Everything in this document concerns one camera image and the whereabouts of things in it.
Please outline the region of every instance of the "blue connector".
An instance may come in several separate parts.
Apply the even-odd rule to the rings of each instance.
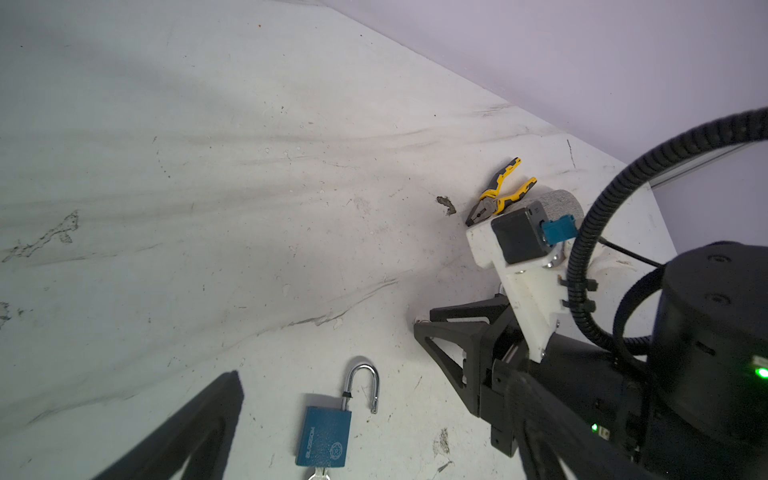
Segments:
[[[541,225],[541,230],[544,232],[544,239],[550,245],[565,242],[578,235],[573,215],[563,215],[557,220],[548,221]]]

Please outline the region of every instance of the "padlock shackle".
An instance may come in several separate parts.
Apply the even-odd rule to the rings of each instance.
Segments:
[[[349,371],[349,375],[346,376],[346,390],[342,395],[341,410],[347,409],[347,403],[352,398],[352,379],[355,377],[360,369],[370,370],[373,375],[373,400],[371,401],[371,413],[379,411],[379,370],[370,363],[360,363]]]

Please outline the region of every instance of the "yellow pliers handle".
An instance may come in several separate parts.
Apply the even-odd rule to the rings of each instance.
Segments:
[[[538,180],[536,180],[536,177],[532,177],[530,180],[525,182],[523,186],[518,189],[518,191],[514,192],[509,197],[497,198],[496,213],[494,215],[499,215],[501,212],[504,211],[505,208],[522,200],[523,197],[525,197],[525,194],[531,191],[533,186],[536,185],[537,181]]]
[[[482,200],[486,197],[498,197],[498,193],[502,190],[504,179],[509,177],[509,174],[511,174],[515,168],[519,167],[521,162],[522,161],[519,158],[513,158],[509,162],[509,165],[496,172],[496,175],[491,178],[491,183],[488,184],[488,186],[485,188],[485,191],[482,193],[482,195],[480,195],[479,200]]]

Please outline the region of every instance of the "white table surface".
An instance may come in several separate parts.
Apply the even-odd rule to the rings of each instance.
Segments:
[[[495,292],[463,220],[505,158],[513,187],[585,210],[621,162],[309,2],[3,9],[0,478],[90,478],[232,369],[226,477],[306,478],[306,394],[339,395],[355,356],[381,372],[379,413],[361,373],[332,478],[521,478],[411,325]],[[606,236],[674,255],[648,189]],[[598,256],[604,325],[645,271]]]

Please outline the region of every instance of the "pliers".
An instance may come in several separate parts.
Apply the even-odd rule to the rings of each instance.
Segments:
[[[515,202],[519,202],[523,199],[526,193],[531,191],[534,185],[536,185],[536,177],[528,180],[518,189],[514,194],[508,197],[498,197],[499,192],[502,190],[502,184],[506,177],[517,168],[522,160],[519,158],[513,158],[509,164],[499,170],[496,175],[491,179],[491,183],[485,188],[485,191],[480,195],[480,201],[475,205],[472,210],[469,211],[469,217],[467,217],[467,227],[476,225],[477,223],[487,220],[488,218],[498,215]]]

